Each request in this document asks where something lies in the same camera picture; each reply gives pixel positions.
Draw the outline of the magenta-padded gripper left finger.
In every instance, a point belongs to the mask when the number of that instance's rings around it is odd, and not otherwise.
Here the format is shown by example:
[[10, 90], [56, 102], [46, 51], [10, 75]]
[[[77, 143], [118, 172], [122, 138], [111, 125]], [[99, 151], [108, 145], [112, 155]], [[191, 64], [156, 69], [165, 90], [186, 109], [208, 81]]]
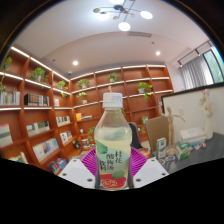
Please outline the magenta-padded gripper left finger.
[[61, 171], [59, 176], [78, 186], [97, 189], [100, 185], [96, 150], [91, 149], [80, 159], [73, 158]]

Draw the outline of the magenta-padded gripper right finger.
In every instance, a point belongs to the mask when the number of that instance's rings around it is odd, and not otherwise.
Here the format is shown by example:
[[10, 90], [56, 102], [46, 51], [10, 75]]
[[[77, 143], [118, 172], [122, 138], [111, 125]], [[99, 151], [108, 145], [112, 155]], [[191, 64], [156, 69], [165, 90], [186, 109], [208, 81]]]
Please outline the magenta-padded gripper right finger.
[[131, 149], [128, 176], [130, 189], [141, 188], [168, 175], [169, 173], [155, 157], [148, 159], [138, 150]]

